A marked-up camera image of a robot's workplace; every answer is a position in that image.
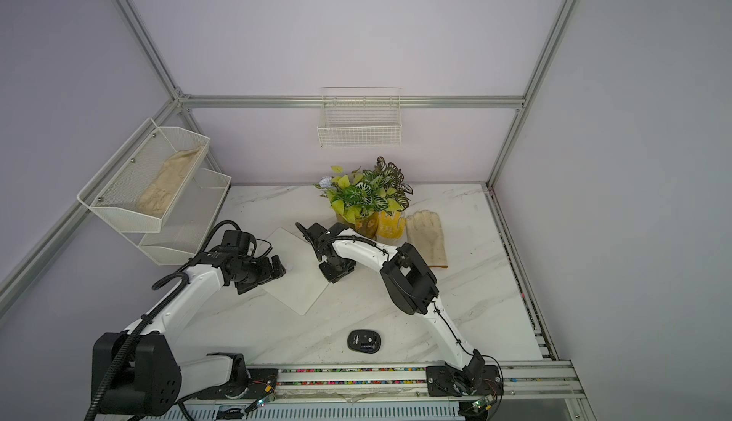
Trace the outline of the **white laptop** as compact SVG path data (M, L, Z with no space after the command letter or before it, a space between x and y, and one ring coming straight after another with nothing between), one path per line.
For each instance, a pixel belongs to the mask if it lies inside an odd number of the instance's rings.
M329 282L321 273L312 247L301 238L277 228L267 238L285 269L284 276L263 285L263 290L300 316L318 301Z

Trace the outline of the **black wireless mouse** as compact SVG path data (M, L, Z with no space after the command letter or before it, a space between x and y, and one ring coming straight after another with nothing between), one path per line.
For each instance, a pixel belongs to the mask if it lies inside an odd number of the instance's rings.
M380 334L372 330L354 330L347 337L348 349L362 354L376 354L381 344Z

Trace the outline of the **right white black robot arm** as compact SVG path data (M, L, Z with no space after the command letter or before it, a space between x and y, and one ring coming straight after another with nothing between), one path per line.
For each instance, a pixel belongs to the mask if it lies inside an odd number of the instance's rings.
M504 378L496 358L469 348L440 298L438 280L417 248L381 244L337 223L295 224L314 250L318 268L337 283L358 265L378 272L395 306L420 318L438 343L444 362L425 368L430 396L503 397Z

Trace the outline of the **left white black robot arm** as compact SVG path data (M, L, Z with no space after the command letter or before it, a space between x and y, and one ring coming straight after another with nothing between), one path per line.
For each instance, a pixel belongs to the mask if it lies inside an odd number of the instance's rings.
M213 225L199 251L152 286L171 289L148 312L93 345L91 401L86 419L128 415L133 420L183 409L196 396L238 399L254 386L242 354L209 352L178 361L173 347L204 304L222 288L243 295L286 274L280 258L257 250L258 238L236 222Z

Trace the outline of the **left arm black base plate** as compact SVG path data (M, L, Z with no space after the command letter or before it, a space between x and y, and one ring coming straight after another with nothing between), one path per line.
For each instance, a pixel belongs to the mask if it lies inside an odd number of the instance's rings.
M205 389L196 395L201 400L254 400L263 398L267 388L276 388L278 369L261 368L235 371L228 382L223 385Z

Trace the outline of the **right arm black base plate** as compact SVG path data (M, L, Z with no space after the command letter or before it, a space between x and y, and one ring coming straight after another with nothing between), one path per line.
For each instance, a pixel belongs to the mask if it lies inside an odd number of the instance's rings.
M474 371L447 365L428 366L425 373L430 396L499 396L504 393L497 366L483 366Z

